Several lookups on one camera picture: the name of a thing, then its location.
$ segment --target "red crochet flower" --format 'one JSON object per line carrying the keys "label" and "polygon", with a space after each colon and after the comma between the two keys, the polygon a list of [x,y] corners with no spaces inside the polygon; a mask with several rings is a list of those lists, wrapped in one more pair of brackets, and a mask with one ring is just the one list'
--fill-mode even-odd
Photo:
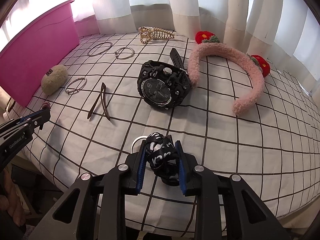
{"label": "red crochet flower", "polygon": [[262,76],[266,77],[270,73],[270,65],[269,63],[259,55],[251,55],[258,60],[260,67],[262,68]]}
{"label": "red crochet flower", "polygon": [[207,31],[204,31],[204,32],[197,32],[196,33],[196,43],[200,44],[202,42],[202,40],[204,39],[209,39],[212,35],[214,35],[213,33],[211,32],[207,32]]}

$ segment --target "sheer curtain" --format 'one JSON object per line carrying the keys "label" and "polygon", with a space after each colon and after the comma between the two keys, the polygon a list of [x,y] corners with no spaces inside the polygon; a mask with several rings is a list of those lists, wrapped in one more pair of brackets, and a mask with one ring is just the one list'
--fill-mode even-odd
{"label": "sheer curtain", "polygon": [[[19,0],[0,29],[0,49],[63,1]],[[303,0],[75,0],[71,7],[76,23],[90,19],[95,25],[87,27],[88,34],[154,26],[194,39],[199,30],[211,31],[229,46],[289,71],[320,106],[320,27]]]}

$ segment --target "pink fuzzy headband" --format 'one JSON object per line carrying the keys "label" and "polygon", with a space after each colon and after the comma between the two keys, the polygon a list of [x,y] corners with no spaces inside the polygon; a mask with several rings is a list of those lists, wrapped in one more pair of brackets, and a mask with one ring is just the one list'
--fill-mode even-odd
{"label": "pink fuzzy headband", "polygon": [[236,99],[232,111],[240,115],[254,105],[263,92],[264,79],[259,68],[245,54],[224,43],[201,43],[191,52],[188,63],[188,74],[193,86],[199,82],[199,60],[203,56],[215,55],[227,58],[242,67],[252,80],[253,89],[247,95]]}

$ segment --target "watch button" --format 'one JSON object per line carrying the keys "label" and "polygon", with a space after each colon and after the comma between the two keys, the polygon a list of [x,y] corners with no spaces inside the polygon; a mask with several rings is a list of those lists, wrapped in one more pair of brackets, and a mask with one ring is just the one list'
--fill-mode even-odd
{"label": "watch button", "polygon": [[163,72],[164,72],[164,74],[166,74],[166,75],[171,75],[171,74],[172,74],[172,69],[171,69],[171,68],[168,68],[168,67],[165,67],[165,68],[163,69]]}

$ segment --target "black digital watch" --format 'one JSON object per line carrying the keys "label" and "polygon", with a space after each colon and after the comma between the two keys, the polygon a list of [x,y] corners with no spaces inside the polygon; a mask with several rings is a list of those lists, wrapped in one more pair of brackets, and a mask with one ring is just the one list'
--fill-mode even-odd
{"label": "black digital watch", "polygon": [[157,108],[180,105],[191,89],[188,73],[175,48],[172,48],[170,58],[173,65],[153,60],[145,62],[137,81],[138,92],[144,101]]}

